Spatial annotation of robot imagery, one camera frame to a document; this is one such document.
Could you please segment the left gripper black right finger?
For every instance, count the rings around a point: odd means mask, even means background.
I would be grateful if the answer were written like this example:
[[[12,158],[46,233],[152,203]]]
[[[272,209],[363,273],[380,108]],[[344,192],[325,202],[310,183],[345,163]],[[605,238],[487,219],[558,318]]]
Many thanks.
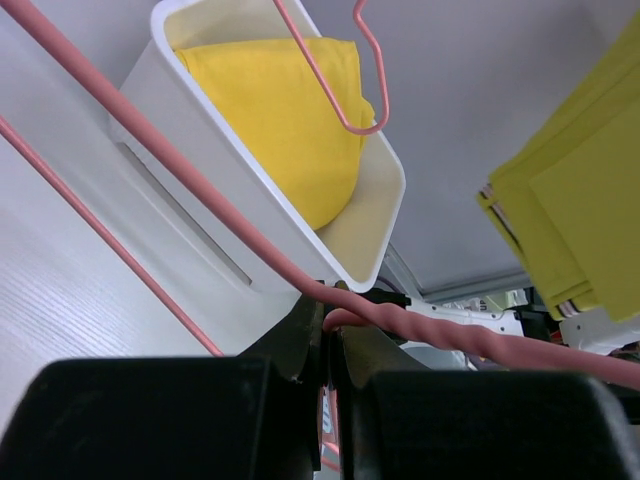
[[[639,442],[576,373],[431,370],[380,330],[330,337],[346,479],[635,479]]]

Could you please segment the yellow trousers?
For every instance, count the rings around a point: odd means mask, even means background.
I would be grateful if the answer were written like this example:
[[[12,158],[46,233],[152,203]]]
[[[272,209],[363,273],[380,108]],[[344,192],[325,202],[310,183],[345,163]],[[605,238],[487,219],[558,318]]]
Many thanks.
[[[355,189],[363,136],[347,131],[291,38],[178,49],[176,57],[314,230]]]

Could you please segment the lime green trousers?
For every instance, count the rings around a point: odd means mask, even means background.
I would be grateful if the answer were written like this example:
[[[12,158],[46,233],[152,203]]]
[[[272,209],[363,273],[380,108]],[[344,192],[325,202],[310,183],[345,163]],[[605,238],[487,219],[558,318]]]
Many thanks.
[[[478,203],[558,321],[639,313],[639,17]]]

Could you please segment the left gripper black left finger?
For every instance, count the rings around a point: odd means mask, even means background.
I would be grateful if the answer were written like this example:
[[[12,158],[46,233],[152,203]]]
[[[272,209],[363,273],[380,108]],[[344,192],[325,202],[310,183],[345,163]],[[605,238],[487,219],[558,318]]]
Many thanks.
[[[5,479],[310,479],[320,467],[324,307],[301,297],[241,354],[69,359],[32,380]]]

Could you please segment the pink hanger of lime trousers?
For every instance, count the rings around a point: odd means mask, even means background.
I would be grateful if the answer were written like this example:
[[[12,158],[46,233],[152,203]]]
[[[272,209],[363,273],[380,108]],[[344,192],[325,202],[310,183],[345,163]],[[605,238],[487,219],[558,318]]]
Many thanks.
[[[426,317],[394,304],[374,304],[352,292],[312,280],[243,217],[31,2],[5,1],[2,6],[245,246],[301,293],[333,305],[323,326],[337,344],[345,345],[350,333],[392,332],[440,349],[487,357],[506,368],[503,373],[469,375],[470,383],[488,386],[491,379],[514,381],[548,377],[562,388],[568,388],[571,383],[582,382],[585,390],[601,400],[602,422],[608,432],[602,439],[595,440],[595,430],[590,428],[584,436],[574,437],[572,445],[562,453],[562,460],[567,461],[570,454],[575,453],[577,463],[571,467],[571,475],[578,477],[579,470],[584,468],[584,476],[594,478],[595,470],[604,464],[604,453],[616,451],[620,464],[606,468],[605,477],[638,478],[639,448],[626,428],[620,403],[607,388],[609,384],[615,384],[637,389],[638,365],[532,338],[500,335],[479,325],[459,325]],[[586,444],[590,440],[594,440],[593,446]]]

